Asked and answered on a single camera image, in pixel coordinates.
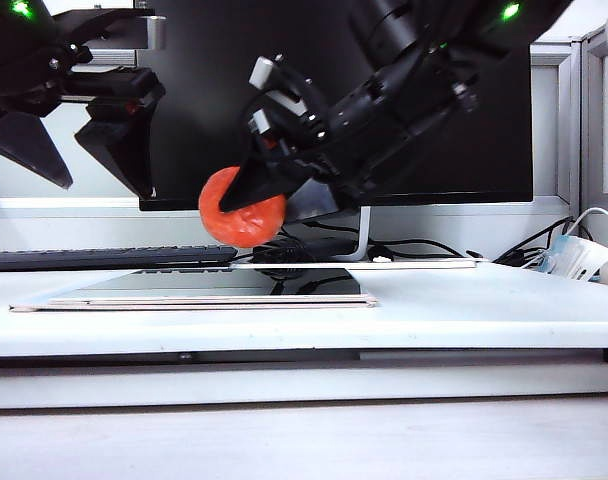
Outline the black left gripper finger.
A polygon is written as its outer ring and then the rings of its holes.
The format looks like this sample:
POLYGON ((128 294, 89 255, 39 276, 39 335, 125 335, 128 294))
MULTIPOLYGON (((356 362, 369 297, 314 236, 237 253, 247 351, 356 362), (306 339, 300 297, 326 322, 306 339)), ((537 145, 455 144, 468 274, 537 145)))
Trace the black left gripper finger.
POLYGON ((0 110, 0 155, 68 189, 72 176, 41 119, 0 110))
POLYGON ((86 107, 90 120, 75 139, 96 161, 139 198, 152 198, 151 122, 157 99, 96 98, 86 107))

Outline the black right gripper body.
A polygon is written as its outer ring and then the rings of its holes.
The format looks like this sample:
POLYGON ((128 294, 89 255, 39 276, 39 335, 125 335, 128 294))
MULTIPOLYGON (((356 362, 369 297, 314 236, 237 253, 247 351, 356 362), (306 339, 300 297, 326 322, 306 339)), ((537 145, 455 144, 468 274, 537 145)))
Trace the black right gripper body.
POLYGON ((413 79, 414 56, 407 53, 330 105, 309 78, 259 57, 249 82, 263 105, 244 114, 244 161, 254 152, 286 155, 310 167, 309 179, 365 201, 381 185, 378 167, 414 137, 414 114, 405 106, 413 79))

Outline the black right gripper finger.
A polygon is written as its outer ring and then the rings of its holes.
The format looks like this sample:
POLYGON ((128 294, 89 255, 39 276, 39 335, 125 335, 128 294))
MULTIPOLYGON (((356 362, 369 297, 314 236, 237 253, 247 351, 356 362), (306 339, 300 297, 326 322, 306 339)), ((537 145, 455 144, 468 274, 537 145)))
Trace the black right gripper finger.
POLYGON ((358 209, 351 197, 333 185, 309 179, 288 198, 285 222, 303 223, 325 216, 348 215, 358 209))
POLYGON ((275 197, 290 195, 310 178, 310 167, 276 152, 254 152, 241 165, 219 207, 231 212, 275 197))

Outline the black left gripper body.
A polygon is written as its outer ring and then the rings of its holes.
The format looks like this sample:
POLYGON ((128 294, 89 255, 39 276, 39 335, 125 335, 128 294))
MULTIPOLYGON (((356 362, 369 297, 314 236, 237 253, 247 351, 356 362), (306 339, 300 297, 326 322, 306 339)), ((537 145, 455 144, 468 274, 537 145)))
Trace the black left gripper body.
POLYGON ((1 64, 0 118, 8 112, 45 117, 63 102, 83 102, 87 97, 147 105, 165 95, 164 86, 148 68, 118 67, 104 73, 72 70, 91 59, 87 47, 51 45, 1 64))

